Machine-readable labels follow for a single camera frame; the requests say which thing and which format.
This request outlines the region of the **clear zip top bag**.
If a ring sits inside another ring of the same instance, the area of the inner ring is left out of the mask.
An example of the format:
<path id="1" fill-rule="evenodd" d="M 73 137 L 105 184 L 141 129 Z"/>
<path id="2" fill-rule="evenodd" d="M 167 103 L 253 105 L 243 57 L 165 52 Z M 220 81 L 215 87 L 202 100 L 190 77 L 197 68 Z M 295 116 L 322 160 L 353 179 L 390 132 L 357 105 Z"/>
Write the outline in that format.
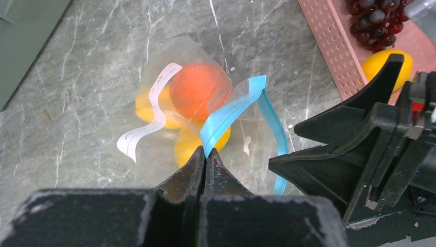
<path id="1" fill-rule="evenodd" d="M 190 37 L 149 55 L 133 105 L 112 124 L 112 149 L 155 182 L 181 169 L 197 147 L 217 151 L 249 191 L 282 195 L 286 180 L 268 169 L 288 141 L 267 95 L 267 77 L 232 82 Z"/>

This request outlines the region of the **orange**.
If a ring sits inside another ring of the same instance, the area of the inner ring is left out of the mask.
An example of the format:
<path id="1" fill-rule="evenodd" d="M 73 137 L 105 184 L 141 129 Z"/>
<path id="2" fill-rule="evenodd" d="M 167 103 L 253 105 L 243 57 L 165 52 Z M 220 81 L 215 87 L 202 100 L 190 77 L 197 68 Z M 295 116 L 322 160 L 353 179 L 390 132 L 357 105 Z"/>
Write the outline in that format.
<path id="1" fill-rule="evenodd" d="M 232 90 L 231 80 L 220 66 L 191 63 L 174 75 L 169 94 L 181 116 L 205 121 L 227 101 Z"/>

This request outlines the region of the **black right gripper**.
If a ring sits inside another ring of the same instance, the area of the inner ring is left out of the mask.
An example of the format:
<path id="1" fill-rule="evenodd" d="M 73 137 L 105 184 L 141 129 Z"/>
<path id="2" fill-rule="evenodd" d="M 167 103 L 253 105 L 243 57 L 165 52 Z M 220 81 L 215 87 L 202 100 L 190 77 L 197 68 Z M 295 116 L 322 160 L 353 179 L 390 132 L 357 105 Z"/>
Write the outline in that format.
<path id="1" fill-rule="evenodd" d="M 375 103 L 388 103 L 404 60 L 389 55 L 355 95 L 295 125 L 328 145 L 268 163 L 306 195 L 333 202 L 350 246 L 435 246 L 435 72 L 405 85 L 397 122 L 372 113 L 362 123 Z"/>

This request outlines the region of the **yellow mango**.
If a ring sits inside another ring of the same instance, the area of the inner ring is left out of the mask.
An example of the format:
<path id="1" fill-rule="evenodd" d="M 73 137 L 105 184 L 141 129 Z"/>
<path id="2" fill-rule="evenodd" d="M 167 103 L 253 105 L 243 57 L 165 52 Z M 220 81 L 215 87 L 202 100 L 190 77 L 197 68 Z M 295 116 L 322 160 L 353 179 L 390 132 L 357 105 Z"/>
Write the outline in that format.
<path id="1" fill-rule="evenodd" d="M 215 149 L 220 152 L 227 142 L 229 141 L 231 134 L 231 127 L 220 137 L 215 144 Z M 202 142 L 198 135 L 190 127 L 182 127 L 176 138 L 174 145 L 174 158 L 179 168 L 184 166 L 192 154 L 195 152 L 198 146 L 201 146 Z"/>

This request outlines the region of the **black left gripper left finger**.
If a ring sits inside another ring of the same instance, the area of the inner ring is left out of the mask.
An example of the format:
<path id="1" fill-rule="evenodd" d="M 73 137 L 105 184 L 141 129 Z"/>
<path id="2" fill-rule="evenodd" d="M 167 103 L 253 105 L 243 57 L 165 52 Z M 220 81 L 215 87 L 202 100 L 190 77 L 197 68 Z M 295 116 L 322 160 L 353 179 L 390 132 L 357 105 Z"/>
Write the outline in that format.
<path id="1" fill-rule="evenodd" d="M 1 246 L 196 246 L 205 164 L 200 146 L 155 188 L 36 191 Z"/>

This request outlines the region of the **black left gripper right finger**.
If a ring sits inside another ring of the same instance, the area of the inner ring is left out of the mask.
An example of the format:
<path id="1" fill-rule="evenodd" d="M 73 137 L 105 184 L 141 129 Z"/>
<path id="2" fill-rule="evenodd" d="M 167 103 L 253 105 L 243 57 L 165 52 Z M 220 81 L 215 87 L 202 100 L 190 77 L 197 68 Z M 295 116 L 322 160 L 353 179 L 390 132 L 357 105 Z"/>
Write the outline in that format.
<path id="1" fill-rule="evenodd" d="M 319 196 L 250 193 L 213 149 L 199 208 L 200 246 L 347 246 L 340 214 Z"/>

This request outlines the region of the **pink plastic basket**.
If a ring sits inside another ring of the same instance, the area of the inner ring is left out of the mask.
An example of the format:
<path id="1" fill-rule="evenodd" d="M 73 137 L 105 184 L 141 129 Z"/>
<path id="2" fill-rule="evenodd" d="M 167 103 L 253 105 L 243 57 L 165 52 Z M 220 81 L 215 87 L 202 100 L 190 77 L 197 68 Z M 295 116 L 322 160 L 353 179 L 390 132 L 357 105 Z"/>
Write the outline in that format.
<path id="1" fill-rule="evenodd" d="M 344 1 L 308 0 L 299 5 L 317 41 L 342 100 L 361 90 L 367 83 L 361 64 L 371 52 L 359 47 L 350 35 L 351 16 Z M 404 23 L 394 47 L 413 58 L 415 72 L 435 70 L 435 44 L 422 30 L 418 19 Z"/>

